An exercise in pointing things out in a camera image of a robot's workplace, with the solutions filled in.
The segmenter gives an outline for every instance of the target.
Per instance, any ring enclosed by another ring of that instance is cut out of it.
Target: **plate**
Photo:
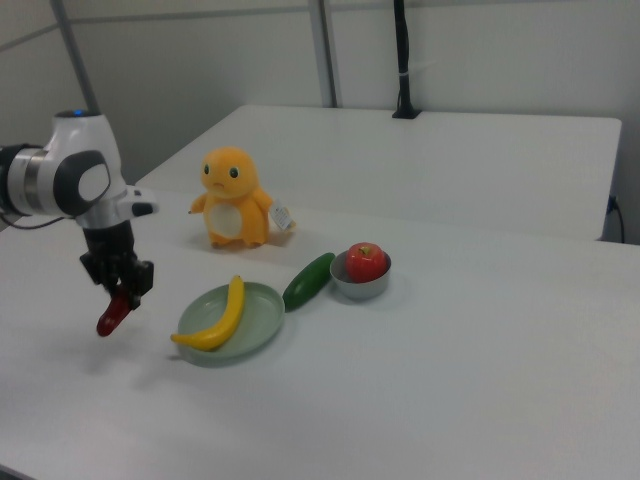
[[[203,352],[177,345],[180,356],[200,367],[209,367],[243,357],[267,343],[284,320],[284,301],[273,288],[245,282],[245,302],[238,329],[220,347]],[[229,285],[223,285],[196,298],[180,317],[178,333],[190,334],[209,328],[227,306]]]

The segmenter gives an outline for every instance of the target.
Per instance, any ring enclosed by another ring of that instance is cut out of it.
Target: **toy banana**
[[[189,335],[173,334],[171,340],[197,350],[209,351],[219,347],[231,338],[238,328],[244,309],[244,282],[236,275],[229,283],[227,306],[213,326]]]

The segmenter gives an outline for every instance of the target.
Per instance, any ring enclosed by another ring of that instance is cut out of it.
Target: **toy cucumber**
[[[329,267],[334,258],[333,253],[320,255],[296,275],[282,294],[285,312],[301,307],[322,290],[331,278]]]

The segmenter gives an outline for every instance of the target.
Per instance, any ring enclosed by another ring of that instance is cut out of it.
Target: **metal bowl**
[[[333,282],[345,297],[352,300],[366,300],[380,295],[389,285],[391,274],[391,257],[386,253],[384,256],[387,258],[387,271],[381,277],[370,282],[356,283],[347,275],[345,267],[347,252],[342,252],[331,262],[330,272]]]

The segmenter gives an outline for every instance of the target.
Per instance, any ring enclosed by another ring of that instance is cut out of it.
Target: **toy apple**
[[[345,269],[354,282],[371,282],[387,271],[387,257],[375,243],[356,243],[347,251]]]

